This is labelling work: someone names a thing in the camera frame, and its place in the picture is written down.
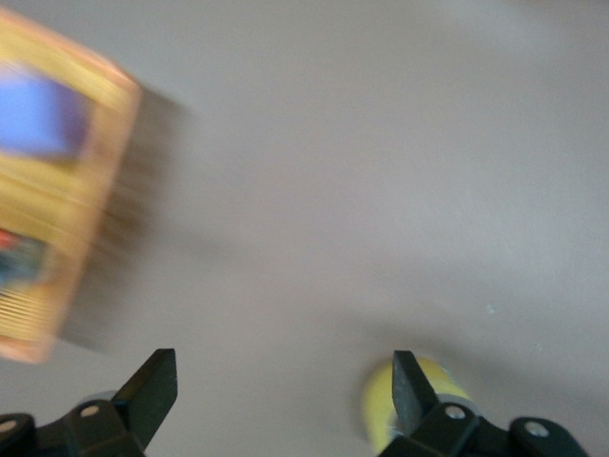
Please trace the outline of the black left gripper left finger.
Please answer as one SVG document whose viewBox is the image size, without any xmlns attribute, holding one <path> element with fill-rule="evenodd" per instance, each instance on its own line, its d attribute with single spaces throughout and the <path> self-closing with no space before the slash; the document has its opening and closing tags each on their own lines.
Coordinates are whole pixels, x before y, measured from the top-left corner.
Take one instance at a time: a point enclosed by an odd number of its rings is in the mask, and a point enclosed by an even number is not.
<svg viewBox="0 0 609 457">
<path fill-rule="evenodd" d="M 27 413 L 0 414 L 0 457 L 147 457 L 177 396 L 176 352 L 159 348 L 108 400 L 41 427 Z"/>
</svg>

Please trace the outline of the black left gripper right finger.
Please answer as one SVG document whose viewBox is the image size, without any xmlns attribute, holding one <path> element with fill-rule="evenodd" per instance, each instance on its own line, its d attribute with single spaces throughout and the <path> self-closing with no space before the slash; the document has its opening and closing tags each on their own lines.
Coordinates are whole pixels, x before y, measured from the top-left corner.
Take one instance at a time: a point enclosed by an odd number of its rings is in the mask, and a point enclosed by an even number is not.
<svg viewBox="0 0 609 457">
<path fill-rule="evenodd" d="M 410 351 L 393 355 L 391 400 L 379 457 L 590 457 L 566 428 L 547 419 L 493 425 L 442 366 Z"/>
</svg>

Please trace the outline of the clear yellowish tape roll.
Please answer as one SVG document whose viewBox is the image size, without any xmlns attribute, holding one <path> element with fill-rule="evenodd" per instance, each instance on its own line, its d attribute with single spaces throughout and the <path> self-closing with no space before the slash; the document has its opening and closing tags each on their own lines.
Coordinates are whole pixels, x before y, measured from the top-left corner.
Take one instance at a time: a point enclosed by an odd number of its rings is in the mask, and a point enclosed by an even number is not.
<svg viewBox="0 0 609 457">
<path fill-rule="evenodd" d="M 480 413 L 470 396 L 442 365 L 421 356 L 416 356 L 415 359 L 442 402 L 457 403 Z M 380 454 L 401 434 L 402 426 L 399 424 L 392 399 L 390 360 L 383 361 L 367 377 L 362 393 L 362 419 L 367 440 L 376 454 Z"/>
</svg>

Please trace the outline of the yellow orange wicker basket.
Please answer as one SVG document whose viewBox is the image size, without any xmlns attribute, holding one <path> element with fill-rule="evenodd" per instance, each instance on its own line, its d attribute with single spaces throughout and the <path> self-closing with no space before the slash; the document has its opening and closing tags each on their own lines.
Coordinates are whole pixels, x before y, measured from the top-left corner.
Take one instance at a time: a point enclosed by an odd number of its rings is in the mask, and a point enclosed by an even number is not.
<svg viewBox="0 0 609 457">
<path fill-rule="evenodd" d="M 40 73 L 88 100 L 80 153 L 43 160 L 0 150 L 0 358 L 44 361 L 63 325 L 132 132 L 141 90 L 107 58 L 0 7 L 0 73 Z"/>
</svg>

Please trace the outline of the purple foam block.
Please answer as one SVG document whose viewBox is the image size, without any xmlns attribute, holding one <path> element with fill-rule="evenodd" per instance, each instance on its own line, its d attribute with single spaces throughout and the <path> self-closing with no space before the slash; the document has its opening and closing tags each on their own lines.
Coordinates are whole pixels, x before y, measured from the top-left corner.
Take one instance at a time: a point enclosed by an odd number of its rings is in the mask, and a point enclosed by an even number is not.
<svg viewBox="0 0 609 457">
<path fill-rule="evenodd" d="M 0 150 L 37 159 L 71 159 L 88 134 L 88 100 L 40 73 L 0 73 Z"/>
</svg>

